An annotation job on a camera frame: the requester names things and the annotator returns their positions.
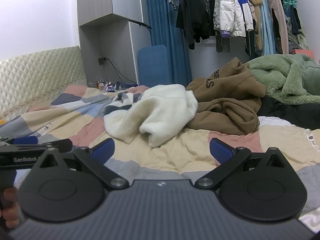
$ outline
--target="cabinet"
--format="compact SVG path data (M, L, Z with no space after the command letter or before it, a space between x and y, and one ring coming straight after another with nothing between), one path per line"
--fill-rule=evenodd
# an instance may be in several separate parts
M80 48L89 86L103 78L115 83L120 78L109 61L98 64L99 57L109 58L128 79L139 83L138 51L151 46L146 0L77 0Z

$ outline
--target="white wall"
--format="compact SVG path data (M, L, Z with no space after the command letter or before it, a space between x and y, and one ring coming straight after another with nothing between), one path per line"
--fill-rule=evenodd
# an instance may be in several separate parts
M320 60L320 0L297 0L297 11L301 27L306 35L315 61Z
M215 37L211 37L210 39L215 42ZM196 43L195 50L189 49L192 79L209 77L234 57L238 57L242 63L249 61L250 58L244 48L245 38L242 37L230 38L230 53L217 53L215 43Z
M0 60L76 45L76 0L0 0Z

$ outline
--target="purple cuff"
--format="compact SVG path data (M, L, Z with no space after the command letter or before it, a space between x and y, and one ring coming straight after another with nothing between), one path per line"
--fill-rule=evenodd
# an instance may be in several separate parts
M227 31L221 31L221 36L222 36L223 38L230 37L230 32L227 32Z

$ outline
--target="white puffer jacket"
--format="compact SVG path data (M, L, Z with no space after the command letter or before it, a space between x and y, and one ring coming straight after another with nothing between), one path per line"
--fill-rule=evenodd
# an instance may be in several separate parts
M243 14L238 0L215 0L214 28L222 37L245 37Z

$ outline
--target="human hand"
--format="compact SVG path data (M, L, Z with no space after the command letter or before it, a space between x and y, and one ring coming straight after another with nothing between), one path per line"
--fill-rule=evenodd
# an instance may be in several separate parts
M0 210L0 217L3 217L6 220L6 226L8 228L16 228L20 221L18 219L19 213L19 204L17 202L17 188L11 187L4 190L4 198L12 202L10 208Z

